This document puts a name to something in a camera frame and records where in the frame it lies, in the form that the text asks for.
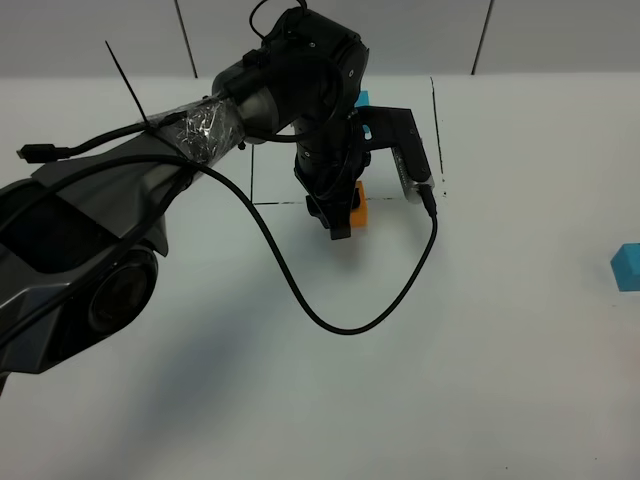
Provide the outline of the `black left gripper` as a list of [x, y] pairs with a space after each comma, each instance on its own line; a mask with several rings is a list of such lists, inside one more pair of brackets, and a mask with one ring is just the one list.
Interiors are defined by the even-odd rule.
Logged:
[[334, 120], [314, 137], [296, 144], [294, 172], [307, 193], [309, 213], [321, 219], [332, 240], [351, 236], [353, 201], [346, 201], [370, 165], [365, 129], [358, 113]]

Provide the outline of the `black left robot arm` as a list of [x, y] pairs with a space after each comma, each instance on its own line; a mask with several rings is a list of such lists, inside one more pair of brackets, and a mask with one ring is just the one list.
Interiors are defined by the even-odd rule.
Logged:
[[166, 211], [233, 149], [294, 144], [317, 214], [347, 235], [368, 57], [356, 32], [299, 3], [210, 95], [75, 147], [21, 148], [36, 170], [1, 191], [2, 375], [43, 373], [131, 324], [168, 252]]

